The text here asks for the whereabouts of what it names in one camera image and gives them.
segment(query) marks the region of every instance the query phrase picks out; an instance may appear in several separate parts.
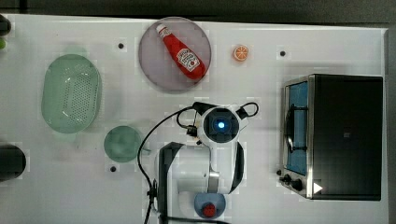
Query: ketchup bottle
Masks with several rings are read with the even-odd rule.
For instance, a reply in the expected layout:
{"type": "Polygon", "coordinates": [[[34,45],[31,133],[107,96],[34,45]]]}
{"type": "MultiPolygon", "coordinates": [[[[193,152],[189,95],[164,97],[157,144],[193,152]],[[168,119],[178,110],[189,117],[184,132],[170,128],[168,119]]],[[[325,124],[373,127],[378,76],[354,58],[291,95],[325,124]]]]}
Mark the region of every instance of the ketchup bottle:
{"type": "Polygon", "coordinates": [[[159,24],[157,32],[168,48],[177,67],[190,79],[199,79],[205,75],[205,65],[200,58],[175,37],[166,26],[159,24]]]}

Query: green basket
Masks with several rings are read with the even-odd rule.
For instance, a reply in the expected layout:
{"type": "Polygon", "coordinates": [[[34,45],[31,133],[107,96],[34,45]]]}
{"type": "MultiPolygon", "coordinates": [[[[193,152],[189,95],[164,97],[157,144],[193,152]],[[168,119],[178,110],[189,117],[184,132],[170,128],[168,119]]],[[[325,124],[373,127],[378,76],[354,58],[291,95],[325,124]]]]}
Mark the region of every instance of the green basket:
{"type": "Polygon", "coordinates": [[[47,70],[41,113],[58,133],[77,133],[95,119],[102,81],[95,66],[77,54],[55,60],[47,70]]]}

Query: wire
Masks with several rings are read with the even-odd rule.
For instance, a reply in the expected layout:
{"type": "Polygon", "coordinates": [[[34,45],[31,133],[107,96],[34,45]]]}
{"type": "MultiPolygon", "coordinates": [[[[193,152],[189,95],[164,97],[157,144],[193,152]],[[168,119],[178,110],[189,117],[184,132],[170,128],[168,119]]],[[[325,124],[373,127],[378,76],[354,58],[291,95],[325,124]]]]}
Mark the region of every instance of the wire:
{"type": "Polygon", "coordinates": [[[176,117],[176,122],[177,122],[178,126],[180,126],[181,128],[188,129],[188,128],[189,128],[189,126],[187,126],[187,125],[184,125],[184,124],[181,124],[181,123],[180,123],[180,121],[178,120],[178,118],[180,117],[180,115],[181,115],[183,112],[184,112],[184,111],[181,111],[180,113],[178,113],[178,114],[177,114],[177,117],[176,117]]]}
{"type": "Polygon", "coordinates": [[[192,223],[204,222],[204,223],[230,224],[229,222],[219,221],[219,220],[192,219],[192,218],[184,218],[184,217],[167,217],[164,215],[163,215],[163,217],[168,220],[174,220],[174,221],[179,221],[179,222],[192,222],[192,223]]]}
{"type": "Polygon", "coordinates": [[[149,221],[149,212],[151,211],[151,205],[152,205],[152,202],[150,202],[148,204],[148,211],[146,213],[145,223],[148,223],[148,221],[149,221]]]}
{"type": "Polygon", "coordinates": [[[254,102],[250,102],[250,103],[241,105],[241,107],[245,107],[245,106],[247,106],[247,105],[255,105],[255,106],[256,106],[256,111],[255,111],[252,115],[247,115],[247,118],[251,118],[251,117],[253,117],[253,116],[256,116],[257,113],[259,113],[259,105],[257,105],[257,104],[254,103],[254,102]]]}
{"type": "Polygon", "coordinates": [[[192,126],[195,126],[195,120],[197,119],[197,113],[198,113],[198,111],[195,110],[194,123],[192,124],[192,126]]]}
{"type": "Polygon", "coordinates": [[[192,109],[192,106],[188,106],[188,107],[186,107],[186,108],[183,108],[183,109],[181,109],[181,110],[178,110],[177,112],[175,112],[175,113],[169,115],[168,117],[164,118],[163,120],[161,120],[158,124],[156,124],[156,125],[154,126],[154,128],[152,128],[152,129],[148,132],[148,134],[146,135],[146,137],[143,139],[142,143],[140,144],[139,150],[137,151],[137,164],[138,164],[139,169],[140,169],[140,171],[142,172],[143,176],[144,176],[144,177],[146,178],[146,180],[148,181],[148,186],[149,186],[149,192],[148,192],[148,194],[149,194],[149,196],[150,196],[150,203],[148,204],[148,211],[147,211],[147,213],[146,213],[145,224],[147,224],[148,221],[149,221],[149,212],[150,212],[150,210],[151,210],[151,204],[153,203],[153,201],[152,201],[152,193],[153,193],[153,192],[152,192],[152,191],[154,190],[154,188],[153,188],[153,186],[152,186],[152,184],[151,184],[151,180],[150,180],[148,174],[147,174],[146,171],[143,169],[142,162],[141,162],[141,159],[140,159],[140,156],[141,156],[141,153],[142,153],[143,145],[145,145],[146,141],[148,140],[149,136],[154,132],[154,130],[156,130],[156,129],[157,129],[161,124],[163,124],[166,120],[172,118],[174,115],[179,115],[180,113],[182,113],[182,112],[184,112],[184,111],[187,111],[187,110],[190,110],[190,109],[192,109]]]}

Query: green bowl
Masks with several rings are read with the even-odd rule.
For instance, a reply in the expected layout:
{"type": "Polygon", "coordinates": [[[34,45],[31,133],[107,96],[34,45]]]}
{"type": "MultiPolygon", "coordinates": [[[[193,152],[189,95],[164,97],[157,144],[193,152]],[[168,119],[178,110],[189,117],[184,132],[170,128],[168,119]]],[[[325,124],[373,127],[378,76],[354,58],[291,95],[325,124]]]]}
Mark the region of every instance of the green bowl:
{"type": "Polygon", "coordinates": [[[134,128],[119,126],[112,129],[105,138],[105,152],[116,162],[132,161],[137,156],[142,139],[134,128]]]}
{"type": "Polygon", "coordinates": [[[0,38],[0,49],[4,49],[6,47],[6,40],[0,38]]]}
{"type": "Polygon", "coordinates": [[[41,113],[58,133],[77,133],[95,119],[102,81],[95,66],[77,54],[55,60],[47,70],[41,113]]]}

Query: white tabletop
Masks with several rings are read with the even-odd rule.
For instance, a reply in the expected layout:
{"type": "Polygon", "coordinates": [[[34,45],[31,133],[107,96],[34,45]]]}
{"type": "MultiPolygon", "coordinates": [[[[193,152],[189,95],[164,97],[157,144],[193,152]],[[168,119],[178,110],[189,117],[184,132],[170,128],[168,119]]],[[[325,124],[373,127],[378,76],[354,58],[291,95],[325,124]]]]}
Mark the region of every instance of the white tabletop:
{"type": "MultiPolygon", "coordinates": [[[[147,184],[135,161],[108,171],[106,133],[120,124],[147,133],[165,115],[195,101],[254,101],[261,107],[240,136],[247,161],[243,183],[228,196],[225,216],[233,224],[388,223],[386,144],[380,202],[309,201],[281,187],[275,174],[282,84],[314,73],[384,76],[386,30],[197,22],[211,42],[212,64],[203,82],[175,94],[150,83],[137,60],[140,37],[154,21],[6,16],[13,30],[0,51],[0,141],[15,143],[29,162],[21,178],[0,183],[0,223],[142,223],[147,184]],[[125,48],[118,49],[119,43],[125,48]],[[249,47],[244,63],[231,57],[237,44],[249,47]],[[54,133],[41,116],[46,70],[68,52],[86,55],[103,80],[99,116],[76,139],[54,133]]],[[[191,122],[193,113],[182,117],[191,122]]],[[[175,120],[148,140],[153,151],[143,162],[150,176],[156,150],[171,141],[192,142],[175,120]]],[[[156,223],[155,216],[150,220],[156,223]]]]}

